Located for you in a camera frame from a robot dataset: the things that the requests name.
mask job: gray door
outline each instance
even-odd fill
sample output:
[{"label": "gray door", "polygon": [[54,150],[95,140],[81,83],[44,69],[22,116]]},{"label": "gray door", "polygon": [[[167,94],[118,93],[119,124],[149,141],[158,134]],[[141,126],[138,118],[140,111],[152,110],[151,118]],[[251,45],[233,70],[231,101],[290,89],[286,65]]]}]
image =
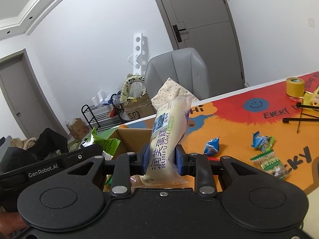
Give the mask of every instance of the gray door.
[{"label": "gray door", "polygon": [[47,127],[55,130],[39,104],[21,58],[2,65],[0,79],[12,113],[27,138],[38,138]]},{"label": "gray door", "polygon": [[178,48],[193,47],[204,60],[212,94],[243,88],[241,59],[224,0],[161,1]]}]

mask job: hand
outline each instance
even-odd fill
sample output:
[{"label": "hand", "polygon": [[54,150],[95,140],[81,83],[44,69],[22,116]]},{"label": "hand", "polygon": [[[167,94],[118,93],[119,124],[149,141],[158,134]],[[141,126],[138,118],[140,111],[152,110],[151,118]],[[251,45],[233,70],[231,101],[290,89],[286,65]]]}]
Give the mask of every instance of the hand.
[{"label": "hand", "polygon": [[13,231],[25,227],[26,225],[18,212],[0,213],[0,233],[4,236],[8,237]]}]

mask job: red object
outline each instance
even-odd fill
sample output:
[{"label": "red object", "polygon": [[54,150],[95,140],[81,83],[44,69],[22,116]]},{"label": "red object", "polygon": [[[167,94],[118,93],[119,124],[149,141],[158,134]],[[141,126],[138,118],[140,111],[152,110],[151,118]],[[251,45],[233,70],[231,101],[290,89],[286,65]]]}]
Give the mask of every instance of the red object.
[{"label": "red object", "polygon": [[212,161],[219,161],[219,159],[214,158],[214,157],[207,156],[207,158],[208,158],[208,160],[212,160]]},{"label": "red object", "polygon": [[115,115],[116,115],[116,113],[115,113],[115,108],[113,108],[112,111],[111,111],[110,117],[113,118]]}]

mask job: open cardboard box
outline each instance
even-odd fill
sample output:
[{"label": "open cardboard box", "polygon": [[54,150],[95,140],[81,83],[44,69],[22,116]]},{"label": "open cardboard box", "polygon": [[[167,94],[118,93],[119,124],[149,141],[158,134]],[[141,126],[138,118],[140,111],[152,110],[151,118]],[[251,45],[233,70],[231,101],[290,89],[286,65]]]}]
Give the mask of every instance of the open cardboard box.
[{"label": "open cardboard box", "polygon": [[144,144],[149,144],[152,129],[146,128],[117,128],[108,138],[117,138],[121,142],[117,148],[114,158],[127,152],[139,153]]}]

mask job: smiley face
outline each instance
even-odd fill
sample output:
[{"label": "smiley face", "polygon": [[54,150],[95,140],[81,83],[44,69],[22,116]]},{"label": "smiley face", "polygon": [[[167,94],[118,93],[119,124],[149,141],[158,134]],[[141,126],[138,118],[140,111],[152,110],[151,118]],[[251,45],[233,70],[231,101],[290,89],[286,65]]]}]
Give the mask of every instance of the smiley face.
[{"label": "smiley face", "polygon": [[245,101],[243,107],[249,112],[262,112],[269,107],[269,102],[262,98],[253,98]]}]

